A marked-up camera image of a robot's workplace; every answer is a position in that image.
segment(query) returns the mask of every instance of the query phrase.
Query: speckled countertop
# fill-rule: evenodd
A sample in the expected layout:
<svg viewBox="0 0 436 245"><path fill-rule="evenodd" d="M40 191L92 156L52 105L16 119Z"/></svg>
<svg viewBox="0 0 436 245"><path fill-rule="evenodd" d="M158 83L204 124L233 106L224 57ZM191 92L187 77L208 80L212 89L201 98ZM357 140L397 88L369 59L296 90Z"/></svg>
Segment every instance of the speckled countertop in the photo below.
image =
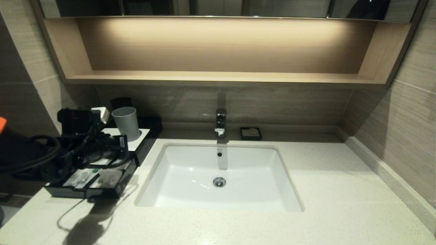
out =
<svg viewBox="0 0 436 245"><path fill-rule="evenodd" d="M42 189L0 229L0 244L436 244L419 219L336 136L297 138L305 140L228 144L277 147L302 199L302 213L136 206L164 144L216 143L158 139L118 204L93 209L94 204L83 201L75 206L79 200L53 198Z"/></svg>

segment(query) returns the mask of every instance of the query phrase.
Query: chrome faucet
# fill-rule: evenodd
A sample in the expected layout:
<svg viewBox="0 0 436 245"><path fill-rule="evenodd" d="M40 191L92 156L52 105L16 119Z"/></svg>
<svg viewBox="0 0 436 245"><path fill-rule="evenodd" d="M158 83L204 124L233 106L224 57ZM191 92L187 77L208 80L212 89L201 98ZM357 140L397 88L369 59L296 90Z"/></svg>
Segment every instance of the chrome faucet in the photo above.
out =
<svg viewBox="0 0 436 245"><path fill-rule="evenodd" d="M225 109L217 109L217 126L215 128L217 139L225 138L225 117L227 111Z"/></svg>

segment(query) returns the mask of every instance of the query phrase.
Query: drain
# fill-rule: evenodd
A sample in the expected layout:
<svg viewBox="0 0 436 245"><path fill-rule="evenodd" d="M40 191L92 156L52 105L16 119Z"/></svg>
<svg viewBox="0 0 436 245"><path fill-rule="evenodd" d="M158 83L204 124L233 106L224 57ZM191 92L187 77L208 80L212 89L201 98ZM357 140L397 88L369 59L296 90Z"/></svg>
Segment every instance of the drain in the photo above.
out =
<svg viewBox="0 0 436 245"><path fill-rule="evenodd" d="M213 183L214 183L214 186L221 188L221 187L225 186L226 182L225 182L225 178L223 178L223 177L216 177L214 179Z"/></svg>

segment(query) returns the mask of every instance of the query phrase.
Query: sink basin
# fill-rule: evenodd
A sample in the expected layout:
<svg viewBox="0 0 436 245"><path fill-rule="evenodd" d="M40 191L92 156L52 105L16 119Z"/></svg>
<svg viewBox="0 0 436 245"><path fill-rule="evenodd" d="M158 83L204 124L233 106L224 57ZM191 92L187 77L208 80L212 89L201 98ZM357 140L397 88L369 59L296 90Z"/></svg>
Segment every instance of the sink basin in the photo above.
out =
<svg viewBox="0 0 436 245"><path fill-rule="evenodd" d="M165 146L136 205L303 211L278 151L254 147Z"/></svg>

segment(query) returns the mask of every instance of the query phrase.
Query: soap dish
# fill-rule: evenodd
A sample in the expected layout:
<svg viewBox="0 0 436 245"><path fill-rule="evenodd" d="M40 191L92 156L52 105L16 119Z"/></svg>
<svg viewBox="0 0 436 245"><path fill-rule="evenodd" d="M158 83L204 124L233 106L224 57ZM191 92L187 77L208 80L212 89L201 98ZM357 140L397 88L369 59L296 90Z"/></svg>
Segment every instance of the soap dish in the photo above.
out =
<svg viewBox="0 0 436 245"><path fill-rule="evenodd" d="M259 128L241 128L242 140L262 140Z"/></svg>

